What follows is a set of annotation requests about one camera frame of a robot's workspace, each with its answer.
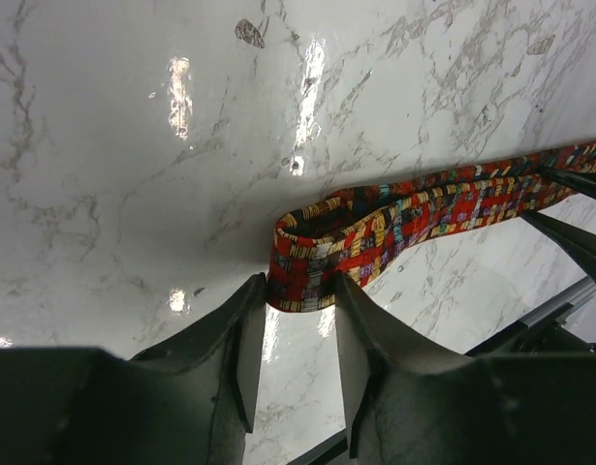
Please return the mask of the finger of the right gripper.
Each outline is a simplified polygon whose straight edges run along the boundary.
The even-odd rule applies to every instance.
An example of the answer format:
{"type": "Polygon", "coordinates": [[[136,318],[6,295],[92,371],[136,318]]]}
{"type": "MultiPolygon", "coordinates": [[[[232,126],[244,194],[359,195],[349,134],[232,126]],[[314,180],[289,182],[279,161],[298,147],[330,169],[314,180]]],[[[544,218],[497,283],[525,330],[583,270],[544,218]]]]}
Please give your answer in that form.
{"type": "Polygon", "coordinates": [[[521,218],[555,242],[596,284],[596,234],[536,211],[521,218]]]}
{"type": "Polygon", "coordinates": [[[596,200],[596,172],[580,173],[570,170],[541,168],[540,176],[596,200]]]}

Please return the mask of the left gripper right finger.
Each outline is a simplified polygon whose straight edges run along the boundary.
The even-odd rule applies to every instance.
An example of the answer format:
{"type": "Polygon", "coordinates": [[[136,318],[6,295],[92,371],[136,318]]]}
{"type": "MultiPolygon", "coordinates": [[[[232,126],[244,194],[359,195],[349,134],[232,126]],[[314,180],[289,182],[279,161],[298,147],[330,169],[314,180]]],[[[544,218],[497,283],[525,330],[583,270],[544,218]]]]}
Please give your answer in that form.
{"type": "Polygon", "coordinates": [[[357,464],[596,464],[596,354],[466,356],[334,277],[346,435],[357,464]]]}

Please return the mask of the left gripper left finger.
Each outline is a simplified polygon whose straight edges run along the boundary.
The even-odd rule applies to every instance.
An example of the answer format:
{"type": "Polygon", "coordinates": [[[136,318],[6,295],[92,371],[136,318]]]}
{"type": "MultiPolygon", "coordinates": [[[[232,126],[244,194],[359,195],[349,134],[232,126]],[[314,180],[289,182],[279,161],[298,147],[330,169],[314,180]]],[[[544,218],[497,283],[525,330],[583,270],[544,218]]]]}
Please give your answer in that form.
{"type": "Polygon", "coordinates": [[[0,349],[0,464],[238,464],[254,428],[266,279],[132,358],[0,349]]]}

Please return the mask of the red patterned tie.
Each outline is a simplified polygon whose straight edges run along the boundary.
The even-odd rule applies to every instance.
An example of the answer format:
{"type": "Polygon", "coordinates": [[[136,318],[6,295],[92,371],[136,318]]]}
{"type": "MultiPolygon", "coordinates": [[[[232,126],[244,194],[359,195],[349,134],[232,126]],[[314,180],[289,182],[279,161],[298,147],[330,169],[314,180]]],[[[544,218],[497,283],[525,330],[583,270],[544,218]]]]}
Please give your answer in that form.
{"type": "Polygon", "coordinates": [[[572,189],[542,168],[596,173],[596,140],[450,168],[414,179],[344,188],[281,217],[273,230],[267,302],[305,313],[335,303],[334,275],[364,287],[405,249],[551,207],[572,189]]]}

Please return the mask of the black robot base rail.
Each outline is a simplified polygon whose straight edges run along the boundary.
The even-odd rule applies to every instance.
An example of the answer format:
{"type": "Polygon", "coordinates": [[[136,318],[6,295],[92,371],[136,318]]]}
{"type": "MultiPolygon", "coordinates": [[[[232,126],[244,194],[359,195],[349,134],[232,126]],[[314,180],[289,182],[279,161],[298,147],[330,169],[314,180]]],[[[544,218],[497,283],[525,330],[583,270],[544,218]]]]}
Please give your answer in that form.
{"type": "Polygon", "coordinates": [[[495,353],[596,353],[596,342],[586,342],[565,327],[596,294],[596,284],[582,278],[559,294],[507,325],[469,350],[470,357],[495,353]]]}

